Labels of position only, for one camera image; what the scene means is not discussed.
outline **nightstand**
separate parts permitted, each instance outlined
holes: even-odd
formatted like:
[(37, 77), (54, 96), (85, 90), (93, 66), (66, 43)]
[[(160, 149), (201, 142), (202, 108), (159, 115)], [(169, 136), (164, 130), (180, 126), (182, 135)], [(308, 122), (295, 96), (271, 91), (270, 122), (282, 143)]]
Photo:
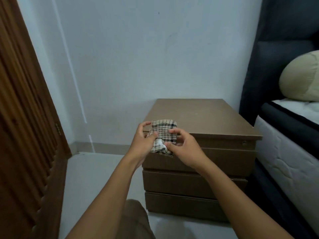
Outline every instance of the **nightstand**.
[[(160, 119), (175, 120), (196, 138), (209, 159), (245, 189), (254, 167), (256, 141), (262, 135), (224, 100), (158, 99), (145, 120)], [(177, 157), (150, 153), (142, 167), (150, 212), (227, 221), (208, 183)]]

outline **plaid cloth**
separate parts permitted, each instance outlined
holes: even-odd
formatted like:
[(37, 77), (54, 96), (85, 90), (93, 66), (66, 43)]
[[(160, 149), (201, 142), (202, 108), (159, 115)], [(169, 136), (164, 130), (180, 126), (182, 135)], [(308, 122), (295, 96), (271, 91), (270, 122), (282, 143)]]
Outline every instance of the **plaid cloth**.
[(176, 134), (170, 134), (168, 131), (177, 127), (176, 121), (173, 120), (157, 120), (152, 121), (152, 127), (148, 135), (151, 135), (154, 131), (158, 132), (158, 137), (154, 142), (151, 153), (159, 153), (166, 156), (173, 157), (173, 152), (169, 151), (164, 142), (176, 143)]

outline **person's right hand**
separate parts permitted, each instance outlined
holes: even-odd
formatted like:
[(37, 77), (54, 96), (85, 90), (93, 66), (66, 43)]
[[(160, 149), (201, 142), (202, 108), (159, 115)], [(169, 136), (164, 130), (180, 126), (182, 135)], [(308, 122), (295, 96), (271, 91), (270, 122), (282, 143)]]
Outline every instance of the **person's right hand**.
[(168, 150), (172, 151), (184, 164), (193, 169), (199, 168), (207, 161), (207, 156), (204, 154), (195, 138), (188, 132), (180, 128), (173, 128), (170, 133), (179, 133), (177, 136), (177, 144), (165, 142), (164, 145)]

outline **door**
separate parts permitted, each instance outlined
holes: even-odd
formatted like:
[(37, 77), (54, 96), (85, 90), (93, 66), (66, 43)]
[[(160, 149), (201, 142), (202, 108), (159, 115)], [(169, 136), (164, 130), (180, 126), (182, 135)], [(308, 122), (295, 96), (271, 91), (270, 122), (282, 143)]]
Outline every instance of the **door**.
[(0, 0), (0, 238), (57, 238), (67, 159), (16, 0)]

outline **pillow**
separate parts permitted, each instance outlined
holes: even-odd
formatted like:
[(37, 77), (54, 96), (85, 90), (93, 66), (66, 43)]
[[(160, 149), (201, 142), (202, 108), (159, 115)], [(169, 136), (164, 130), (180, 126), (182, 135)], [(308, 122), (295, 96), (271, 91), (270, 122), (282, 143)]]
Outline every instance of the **pillow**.
[(281, 73), (279, 88), (291, 99), (319, 101), (319, 50), (298, 56)]

